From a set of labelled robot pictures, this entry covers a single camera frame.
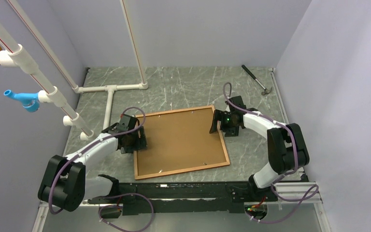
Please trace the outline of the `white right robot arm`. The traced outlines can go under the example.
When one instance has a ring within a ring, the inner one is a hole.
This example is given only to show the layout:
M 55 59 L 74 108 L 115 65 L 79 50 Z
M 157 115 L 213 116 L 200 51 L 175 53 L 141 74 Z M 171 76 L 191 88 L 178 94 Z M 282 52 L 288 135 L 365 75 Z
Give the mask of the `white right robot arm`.
M 250 129 L 267 140 L 268 162 L 251 175 L 252 184 L 247 187 L 251 200 L 260 200 L 265 188 L 309 164 L 309 153 L 298 124 L 281 123 L 256 108 L 247 108 L 241 96 L 228 98 L 226 104 L 225 111 L 214 110 L 209 133 L 221 130 L 226 137 L 233 137 L 238 136 L 239 129 Z

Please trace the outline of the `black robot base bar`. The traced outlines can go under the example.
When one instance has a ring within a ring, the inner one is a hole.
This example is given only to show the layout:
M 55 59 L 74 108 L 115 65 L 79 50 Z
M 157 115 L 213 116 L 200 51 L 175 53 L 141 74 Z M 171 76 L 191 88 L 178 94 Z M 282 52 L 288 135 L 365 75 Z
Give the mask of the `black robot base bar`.
M 89 204 L 122 207 L 122 214 L 216 212 L 244 213 L 255 204 L 278 199 L 270 188 L 254 187 L 253 180 L 226 182 L 120 183 L 111 199 L 96 197 Z

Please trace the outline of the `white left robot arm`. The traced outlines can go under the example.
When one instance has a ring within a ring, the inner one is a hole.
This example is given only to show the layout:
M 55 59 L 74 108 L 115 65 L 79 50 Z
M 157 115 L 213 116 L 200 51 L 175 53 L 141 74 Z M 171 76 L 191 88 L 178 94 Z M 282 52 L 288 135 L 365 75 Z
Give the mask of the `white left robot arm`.
M 147 148 L 144 121 L 122 114 L 120 121 L 105 128 L 86 146 L 64 157 L 54 155 L 48 162 L 38 199 L 69 212 L 82 201 L 102 197 L 107 203 L 119 198 L 118 179 L 106 174 L 87 178 L 87 172 L 106 156 L 120 151 L 133 153 Z

